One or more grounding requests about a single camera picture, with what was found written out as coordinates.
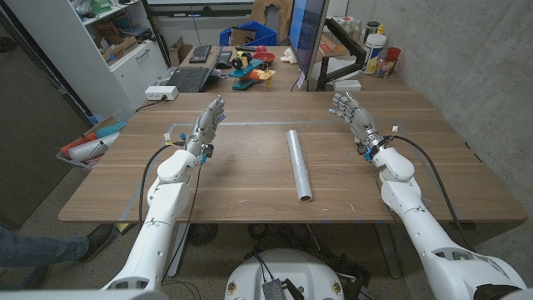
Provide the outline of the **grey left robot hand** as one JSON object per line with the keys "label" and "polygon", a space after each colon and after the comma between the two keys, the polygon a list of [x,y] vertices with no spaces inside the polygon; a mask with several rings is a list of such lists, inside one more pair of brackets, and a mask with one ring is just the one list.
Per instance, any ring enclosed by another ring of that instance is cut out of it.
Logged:
{"label": "grey left robot hand", "polygon": [[218,95],[201,113],[192,125],[192,132],[184,144],[184,149],[195,156],[202,153],[203,148],[210,144],[216,136],[216,130],[226,114],[225,101]]}

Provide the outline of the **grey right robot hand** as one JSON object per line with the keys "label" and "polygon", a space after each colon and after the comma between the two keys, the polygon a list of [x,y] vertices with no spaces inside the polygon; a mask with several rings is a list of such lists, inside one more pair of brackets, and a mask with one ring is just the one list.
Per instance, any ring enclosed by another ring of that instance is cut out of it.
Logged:
{"label": "grey right robot hand", "polygon": [[367,161],[383,148],[384,138],[379,134],[371,114],[350,93],[345,95],[336,93],[332,99],[334,109],[329,112],[344,120],[353,132],[357,151],[366,157]]}

